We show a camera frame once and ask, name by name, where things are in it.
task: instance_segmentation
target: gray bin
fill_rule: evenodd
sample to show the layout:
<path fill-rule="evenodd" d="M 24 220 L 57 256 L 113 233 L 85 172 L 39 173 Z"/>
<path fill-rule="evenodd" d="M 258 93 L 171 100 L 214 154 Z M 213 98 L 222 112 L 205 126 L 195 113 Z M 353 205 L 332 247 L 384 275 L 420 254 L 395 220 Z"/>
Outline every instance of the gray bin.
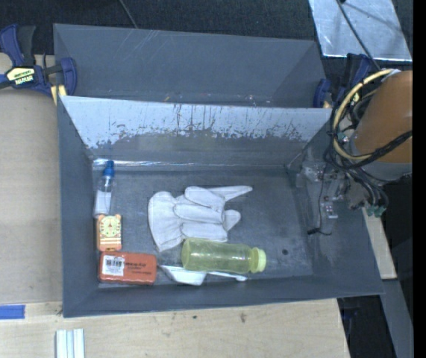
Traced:
<path fill-rule="evenodd" d="M 315 43 L 56 25 L 55 49 L 57 58 L 75 59 L 81 95 L 62 97 L 57 111 L 66 317 L 381 292 L 360 213 L 339 206 L 333 236 L 307 235 L 315 204 L 295 188 L 295 173 L 330 116 L 309 108 L 323 77 Z M 207 276 L 200 287 L 160 269 L 151 287 L 99 283 L 92 210 L 109 159 L 123 250 L 179 265 L 181 247 L 155 248 L 150 197 L 244 184 L 253 191 L 228 202 L 242 214 L 229 242 L 263 248 L 266 270 L 244 283 Z"/>

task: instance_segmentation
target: silver panel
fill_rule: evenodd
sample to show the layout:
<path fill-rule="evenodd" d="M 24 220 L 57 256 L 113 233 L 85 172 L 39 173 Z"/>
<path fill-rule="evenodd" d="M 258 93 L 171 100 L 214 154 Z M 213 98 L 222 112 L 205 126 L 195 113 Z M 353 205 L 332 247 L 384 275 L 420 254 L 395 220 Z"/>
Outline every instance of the silver panel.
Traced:
<path fill-rule="evenodd" d="M 309 0 L 309 4 L 324 56 L 364 53 L 336 0 Z M 375 59 L 412 60 L 392 0 L 347 0 L 342 6 Z"/>

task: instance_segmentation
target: bottle cap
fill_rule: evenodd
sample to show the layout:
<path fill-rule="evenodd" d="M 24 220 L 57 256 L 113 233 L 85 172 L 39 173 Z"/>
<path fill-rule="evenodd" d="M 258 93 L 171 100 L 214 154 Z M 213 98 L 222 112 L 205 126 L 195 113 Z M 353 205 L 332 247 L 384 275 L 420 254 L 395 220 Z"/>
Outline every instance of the bottle cap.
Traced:
<path fill-rule="evenodd" d="M 266 252 L 263 249 L 252 248 L 252 251 L 257 254 L 257 265 L 251 269 L 252 273 L 258 273 L 266 268 Z"/>
<path fill-rule="evenodd" d="M 105 166 L 105 170 L 103 170 L 103 176 L 115 176 L 115 169 L 113 168 L 115 163 L 112 160 L 107 161 L 107 165 Z"/>

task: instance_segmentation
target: white label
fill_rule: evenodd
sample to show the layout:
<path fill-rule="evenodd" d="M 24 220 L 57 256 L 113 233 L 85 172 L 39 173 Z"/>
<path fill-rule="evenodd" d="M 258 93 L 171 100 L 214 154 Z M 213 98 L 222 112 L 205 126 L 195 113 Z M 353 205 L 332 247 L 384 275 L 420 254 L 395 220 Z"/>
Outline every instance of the white label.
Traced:
<path fill-rule="evenodd" d="M 108 256 L 103 257 L 103 267 L 101 268 L 102 274 L 109 274 L 111 276 L 123 276 L 123 269 L 125 268 L 125 259 L 123 257 Z"/>
<path fill-rule="evenodd" d="M 95 209 L 93 210 L 93 216 L 98 217 L 102 213 L 107 215 L 110 213 L 110 202 L 111 202 L 111 192 L 96 192 L 95 198 Z"/>

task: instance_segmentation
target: barcode label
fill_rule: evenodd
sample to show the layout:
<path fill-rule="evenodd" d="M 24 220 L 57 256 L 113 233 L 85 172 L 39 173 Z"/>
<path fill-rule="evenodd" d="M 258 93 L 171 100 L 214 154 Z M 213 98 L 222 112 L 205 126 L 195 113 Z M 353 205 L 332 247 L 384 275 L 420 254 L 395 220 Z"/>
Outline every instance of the barcode label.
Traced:
<path fill-rule="evenodd" d="M 102 274 L 110 274 L 112 276 L 123 276 L 125 268 L 125 259 L 123 257 L 104 256 Z"/>

